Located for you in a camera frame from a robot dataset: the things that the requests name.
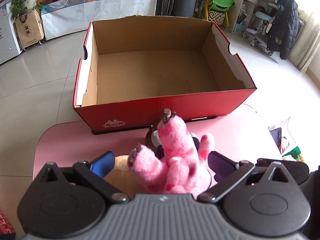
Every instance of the marble patterned table cover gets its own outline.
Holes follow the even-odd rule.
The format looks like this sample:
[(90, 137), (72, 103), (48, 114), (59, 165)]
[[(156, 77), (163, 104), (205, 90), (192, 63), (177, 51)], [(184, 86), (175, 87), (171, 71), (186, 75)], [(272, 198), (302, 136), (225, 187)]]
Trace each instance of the marble patterned table cover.
[(41, 11), (45, 38), (86, 30), (89, 23), (132, 15), (155, 15), (156, 0), (58, 0)]

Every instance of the pink plush toy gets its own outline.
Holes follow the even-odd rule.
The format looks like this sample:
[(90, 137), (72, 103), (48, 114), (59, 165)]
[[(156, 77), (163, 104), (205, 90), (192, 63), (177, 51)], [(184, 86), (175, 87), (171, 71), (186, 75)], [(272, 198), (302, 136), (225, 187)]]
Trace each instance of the pink plush toy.
[(129, 169), (151, 193), (191, 193), (196, 198), (211, 185), (205, 165), (214, 150), (213, 136), (203, 135), (197, 152), (185, 122), (175, 113), (164, 113), (157, 130), (164, 157), (159, 160), (148, 147), (137, 144), (128, 157)]

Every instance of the open cardboard box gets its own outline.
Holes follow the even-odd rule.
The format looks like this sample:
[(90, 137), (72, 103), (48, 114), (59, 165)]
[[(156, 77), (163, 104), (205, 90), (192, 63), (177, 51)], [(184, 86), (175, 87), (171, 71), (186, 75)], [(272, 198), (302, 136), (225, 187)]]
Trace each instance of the open cardboard box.
[(256, 87), (210, 22), (132, 16), (90, 23), (73, 107), (94, 132), (153, 124), (164, 108), (184, 120), (231, 113)]

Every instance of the kappa logo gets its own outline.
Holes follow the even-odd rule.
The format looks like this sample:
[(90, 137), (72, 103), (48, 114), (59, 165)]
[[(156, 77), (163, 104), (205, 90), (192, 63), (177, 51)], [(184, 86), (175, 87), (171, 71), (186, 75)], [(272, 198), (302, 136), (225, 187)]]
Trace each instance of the kappa logo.
[(125, 125), (125, 122), (118, 121), (118, 120), (113, 120), (113, 121), (109, 120), (103, 126), (104, 128), (110, 128), (110, 127), (119, 127), (123, 125)]

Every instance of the yellow plush toy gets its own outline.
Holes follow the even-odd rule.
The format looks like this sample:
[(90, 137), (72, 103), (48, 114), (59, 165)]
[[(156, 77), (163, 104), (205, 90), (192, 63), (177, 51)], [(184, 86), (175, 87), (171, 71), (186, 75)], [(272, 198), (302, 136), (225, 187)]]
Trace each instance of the yellow plush toy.
[(128, 155), (116, 157), (115, 167), (104, 178), (112, 186), (126, 193), (131, 199), (138, 193), (149, 193), (129, 170)]

